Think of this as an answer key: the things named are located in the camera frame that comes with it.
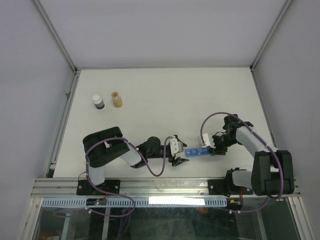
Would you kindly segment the white cap pill bottle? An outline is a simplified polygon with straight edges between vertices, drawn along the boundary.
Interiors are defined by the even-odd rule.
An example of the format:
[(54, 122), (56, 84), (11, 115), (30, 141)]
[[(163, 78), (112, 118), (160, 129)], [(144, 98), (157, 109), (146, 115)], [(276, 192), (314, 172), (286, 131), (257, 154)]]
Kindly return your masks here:
[(93, 101), (93, 104), (94, 106), (98, 109), (98, 110), (101, 110), (105, 107), (105, 103), (103, 101), (103, 99), (101, 98), (100, 95), (98, 94), (95, 94), (93, 97), (92, 97), (92, 101)]

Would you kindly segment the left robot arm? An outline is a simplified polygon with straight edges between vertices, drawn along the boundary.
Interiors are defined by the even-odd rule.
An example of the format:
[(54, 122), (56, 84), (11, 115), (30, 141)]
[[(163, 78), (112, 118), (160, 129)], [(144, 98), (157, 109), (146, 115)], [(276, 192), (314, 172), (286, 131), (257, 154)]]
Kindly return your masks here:
[(177, 167), (189, 160), (180, 156), (187, 145), (177, 135), (168, 136), (164, 143), (156, 136), (134, 145), (123, 136), (118, 126), (91, 133), (83, 140), (87, 188), (100, 194), (105, 188), (105, 166), (120, 158), (131, 168), (146, 166), (154, 177), (164, 173), (166, 162)]

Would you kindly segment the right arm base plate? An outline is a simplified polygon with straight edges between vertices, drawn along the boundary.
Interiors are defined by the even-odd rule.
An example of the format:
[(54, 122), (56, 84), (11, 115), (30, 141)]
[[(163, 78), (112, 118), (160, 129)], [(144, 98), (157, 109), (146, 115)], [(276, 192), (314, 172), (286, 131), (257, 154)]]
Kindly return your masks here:
[(208, 194), (211, 196), (222, 195), (230, 197), (231, 195), (253, 195), (252, 189), (245, 186), (238, 186), (234, 184), (232, 173), (237, 171), (244, 171), (239, 167), (227, 170), (224, 178), (209, 179), (207, 181)]

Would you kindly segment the blue weekly pill organizer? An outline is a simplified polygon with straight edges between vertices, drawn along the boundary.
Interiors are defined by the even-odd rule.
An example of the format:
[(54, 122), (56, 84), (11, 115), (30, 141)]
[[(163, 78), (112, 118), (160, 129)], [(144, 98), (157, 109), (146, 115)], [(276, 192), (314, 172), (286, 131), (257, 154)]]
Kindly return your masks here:
[(210, 155), (208, 148), (202, 147), (194, 147), (194, 148), (187, 148), (184, 150), (184, 154), (186, 157), (200, 157), (200, 156), (207, 156)]

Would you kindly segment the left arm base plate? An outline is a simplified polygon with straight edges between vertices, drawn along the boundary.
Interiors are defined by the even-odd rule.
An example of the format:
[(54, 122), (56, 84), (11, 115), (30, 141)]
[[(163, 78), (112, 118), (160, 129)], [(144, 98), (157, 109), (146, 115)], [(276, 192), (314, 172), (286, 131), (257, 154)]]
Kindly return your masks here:
[(105, 179), (102, 184), (93, 187), (87, 179), (79, 180), (77, 183), (76, 195), (77, 196), (102, 196), (106, 192), (119, 194), (120, 193), (119, 179)]

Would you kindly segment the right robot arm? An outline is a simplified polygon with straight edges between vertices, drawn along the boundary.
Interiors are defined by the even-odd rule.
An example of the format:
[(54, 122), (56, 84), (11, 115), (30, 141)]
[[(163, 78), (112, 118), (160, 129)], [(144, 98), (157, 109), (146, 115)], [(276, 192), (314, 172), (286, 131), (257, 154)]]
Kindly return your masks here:
[(253, 166), (252, 170), (239, 167), (228, 170), (221, 192), (230, 195), (247, 188), (257, 196), (272, 199), (292, 194), (295, 180), (291, 153), (268, 145), (249, 121), (240, 121), (236, 114), (228, 115), (223, 120), (224, 133), (212, 136), (210, 154), (224, 156), (229, 147), (241, 145), (253, 157)]

